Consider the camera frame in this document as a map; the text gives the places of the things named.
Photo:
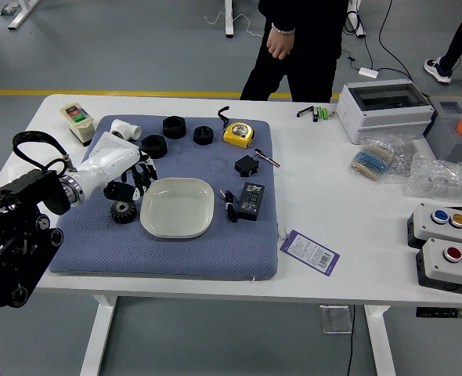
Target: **push button box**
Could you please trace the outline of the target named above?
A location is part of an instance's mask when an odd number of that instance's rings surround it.
[[[462,243],[462,211],[420,204],[407,221],[408,244],[421,248],[429,238]]]
[[[419,284],[462,294],[461,260],[462,243],[429,239],[416,256]]]

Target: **purple tag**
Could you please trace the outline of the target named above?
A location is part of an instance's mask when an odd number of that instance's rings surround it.
[[[291,231],[289,238],[283,242],[280,250],[327,277],[332,273],[339,259],[339,255],[334,251],[295,230]]]

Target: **blue button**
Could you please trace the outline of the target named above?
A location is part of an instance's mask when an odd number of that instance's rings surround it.
[[[449,216],[443,210],[437,210],[431,214],[431,219],[439,225],[443,225],[449,221]]]

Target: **gray mat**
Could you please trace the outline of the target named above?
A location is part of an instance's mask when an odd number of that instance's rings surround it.
[[[149,115],[110,115],[97,128],[88,152],[103,132],[109,132],[114,119],[139,125],[143,134],[162,135],[164,117]],[[254,155],[258,147],[273,157],[269,125],[264,121],[246,121],[255,132],[248,149],[229,145],[222,140],[219,118],[186,118],[187,134],[168,139],[168,153],[154,161],[158,178],[192,177],[202,179],[214,190],[214,217],[208,229],[191,239],[164,239],[149,234],[139,217],[119,225],[110,216],[112,201],[97,190],[90,200],[61,216],[57,226],[64,232],[64,242],[50,264],[54,273],[141,273],[172,276],[195,276],[218,279],[270,278],[277,268],[277,224],[273,166],[259,161],[259,171],[244,178],[234,164],[245,155]],[[196,127],[214,130],[213,143],[200,146],[193,141]],[[256,222],[227,219],[225,201],[219,190],[230,190],[238,199],[245,182],[265,186],[261,210]]]

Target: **yellow floor line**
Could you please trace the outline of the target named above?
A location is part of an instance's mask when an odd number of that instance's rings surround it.
[[[68,94],[83,96],[164,96],[175,98],[240,98],[239,92],[132,92],[121,90],[0,90],[0,96],[51,96],[52,94]],[[432,96],[434,98],[449,98],[462,96]],[[291,99],[288,92],[275,92],[271,98]],[[339,99],[334,93],[332,99]]]

